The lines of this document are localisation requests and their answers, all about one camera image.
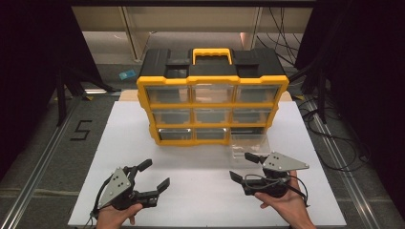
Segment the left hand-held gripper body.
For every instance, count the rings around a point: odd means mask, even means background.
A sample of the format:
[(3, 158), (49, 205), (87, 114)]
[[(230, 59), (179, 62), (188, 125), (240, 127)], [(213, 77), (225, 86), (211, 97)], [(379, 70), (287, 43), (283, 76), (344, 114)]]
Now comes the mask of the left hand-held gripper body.
[(143, 208), (156, 207), (160, 196), (158, 190), (139, 192), (134, 189), (135, 176), (145, 169), (145, 166), (118, 167), (101, 188), (98, 209), (113, 206), (117, 210), (126, 210), (138, 203)]

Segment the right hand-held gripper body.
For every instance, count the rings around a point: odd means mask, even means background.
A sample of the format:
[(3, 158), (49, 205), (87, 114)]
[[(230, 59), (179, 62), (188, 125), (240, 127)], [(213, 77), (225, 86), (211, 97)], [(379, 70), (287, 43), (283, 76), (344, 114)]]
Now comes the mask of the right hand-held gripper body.
[(247, 196), (253, 196), (255, 193), (261, 192), (274, 198), (281, 198), (289, 189), (289, 172), (309, 168), (306, 162), (277, 152), (271, 152), (266, 156), (266, 161), (261, 165), (264, 172), (263, 177), (244, 176), (243, 189)]

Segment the clear plastic drawer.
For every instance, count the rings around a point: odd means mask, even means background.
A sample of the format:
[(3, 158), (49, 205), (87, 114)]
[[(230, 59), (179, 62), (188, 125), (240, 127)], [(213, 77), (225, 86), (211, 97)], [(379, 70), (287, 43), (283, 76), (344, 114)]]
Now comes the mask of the clear plastic drawer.
[(270, 153), (267, 135), (232, 135), (229, 151), (234, 158), (244, 158), (245, 153), (266, 156)]

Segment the yellow and black organizer cabinet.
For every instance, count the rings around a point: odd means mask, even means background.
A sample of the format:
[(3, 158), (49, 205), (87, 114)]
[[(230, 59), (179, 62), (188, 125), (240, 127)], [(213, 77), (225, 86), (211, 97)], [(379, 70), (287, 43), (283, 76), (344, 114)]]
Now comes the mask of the yellow and black organizer cabinet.
[(227, 48), (173, 52), (151, 49), (143, 59), (137, 80), (140, 106), (149, 119), (148, 86), (198, 84), (279, 85), (279, 101), (289, 80), (272, 49), (234, 51)]

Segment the person's left hand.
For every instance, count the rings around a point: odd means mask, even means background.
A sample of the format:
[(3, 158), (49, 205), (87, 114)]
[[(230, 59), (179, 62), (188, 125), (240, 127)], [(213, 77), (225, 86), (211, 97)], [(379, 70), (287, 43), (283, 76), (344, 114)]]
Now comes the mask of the person's left hand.
[(128, 220), (135, 225), (135, 215), (142, 209), (140, 203), (134, 204), (125, 210), (117, 210), (108, 206), (100, 210), (96, 222), (96, 229), (120, 229), (122, 224)]

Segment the person's right hand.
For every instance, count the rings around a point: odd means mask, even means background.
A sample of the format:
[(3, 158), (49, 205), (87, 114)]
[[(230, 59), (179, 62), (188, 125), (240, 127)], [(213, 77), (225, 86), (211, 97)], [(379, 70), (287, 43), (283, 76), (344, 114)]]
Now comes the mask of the person's right hand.
[(274, 198), (260, 192), (254, 197), (262, 202), (260, 205), (262, 209), (272, 207), (288, 224), (294, 220), (311, 220), (303, 198), (291, 190), (288, 190), (282, 198)]

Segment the group of clear organizer drawers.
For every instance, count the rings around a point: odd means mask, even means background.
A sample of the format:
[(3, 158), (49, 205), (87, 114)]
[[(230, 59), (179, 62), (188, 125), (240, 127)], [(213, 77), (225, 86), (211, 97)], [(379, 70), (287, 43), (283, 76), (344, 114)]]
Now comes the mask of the group of clear organizer drawers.
[(148, 86), (151, 136), (161, 145), (226, 144), (272, 124), (279, 85)]

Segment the small blue packet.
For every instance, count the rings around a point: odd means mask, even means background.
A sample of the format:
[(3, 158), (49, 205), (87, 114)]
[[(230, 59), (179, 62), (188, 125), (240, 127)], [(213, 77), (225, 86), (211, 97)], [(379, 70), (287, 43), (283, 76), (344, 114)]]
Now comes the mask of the small blue packet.
[(118, 76), (121, 80), (125, 80), (131, 77), (135, 77), (137, 75), (137, 73), (134, 70), (129, 70), (129, 71), (125, 71), (120, 73)]

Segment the black stand legs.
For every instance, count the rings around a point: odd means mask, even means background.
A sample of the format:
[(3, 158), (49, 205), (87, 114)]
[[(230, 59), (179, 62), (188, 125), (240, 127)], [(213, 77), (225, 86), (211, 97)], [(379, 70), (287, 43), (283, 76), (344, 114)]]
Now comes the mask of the black stand legs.
[(67, 105), (65, 89), (68, 89), (72, 96), (83, 97), (86, 93), (81, 85), (82, 81), (90, 82), (107, 93), (118, 93), (119, 89), (113, 88), (105, 84), (101, 79), (96, 79), (79, 69), (62, 66), (59, 73), (56, 75), (56, 92), (58, 104), (58, 122), (60, 126), (67, 117)]

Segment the black curtain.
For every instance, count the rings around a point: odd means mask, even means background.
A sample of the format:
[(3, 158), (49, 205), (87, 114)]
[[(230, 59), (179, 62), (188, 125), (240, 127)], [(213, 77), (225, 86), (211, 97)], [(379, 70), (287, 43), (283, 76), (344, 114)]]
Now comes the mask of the black curtain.
[(322, 70), (405, 219), (405, 0), (315, 1), (296, 66), (306, 67), (337, 30)]
[(0, 180), (23, 151), (62, 75), (101, 77), (68, 0), (0, 0)]

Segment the beige shelf unit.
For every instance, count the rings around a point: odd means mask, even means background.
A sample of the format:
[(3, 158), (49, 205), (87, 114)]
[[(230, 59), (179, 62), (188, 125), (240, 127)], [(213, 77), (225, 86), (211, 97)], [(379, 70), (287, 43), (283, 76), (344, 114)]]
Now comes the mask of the beige shelf unit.
[(311, 8), (74, 7), (97, 64), (133, 64), (150, 48), (250, 50), (258, 38), (298, 52)]

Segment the aluminium floor rail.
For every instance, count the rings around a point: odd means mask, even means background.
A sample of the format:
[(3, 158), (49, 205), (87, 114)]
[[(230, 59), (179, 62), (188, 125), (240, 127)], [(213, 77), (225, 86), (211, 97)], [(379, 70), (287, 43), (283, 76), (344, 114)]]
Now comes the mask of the aluminium floor rail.
[(52, 136), (48, 140), (45, 149), (41, 153), (40, 158), (36, 161), (27, 182), (23, 188), (18, 191), (15, 202), (7, 212), (4, 220), (0, 223), (0, 229), (15, 229), (17, 227), (33, 197), (35, 189), (40, 183), (40, 180), (44, 176), (46, 169), (51, 162), (59, 142), (61, 141), (62, 136), (65, 134), (67, 126), (70, 124), (71, 117), (80, 101), (80, 97), (74, 97), (68, 106), (68, 112), (66, 113), (65, 117), (58, 121), (57, 125), (52, 131)]
[(319, 117), (318, 108), (315, 102), (310, 99), (307, 103), (307, 107), (311, 112), (314, 112), (312, 119), (314, 120), (315, 129), (314, 132), (317, 135), (320, 135), (323, 138), (324, 143), (328, 149), (328, 152), (333, 160), (334, 166), (328, 165), (326, 162), (321, 159), (321, 163), (330, 168), (333, 171), (338, 171), (342, 177), (343, 183), (352, 199), (352, 202), (359, 214), (359, 217), (362, 219), (363, 224), (366, 229), (381, 229), (373, 209), (370, 203), (366, 200), (363, 192), (360, 190), (360, 187), (357, 184), (353, 176), (354, 169), (350, 168), (349, 163), (344, 159), (341, 154), (340, 149), (335, 142), (335, 139), (331, 136), (330, 130), (326, 124), (324, 124)]

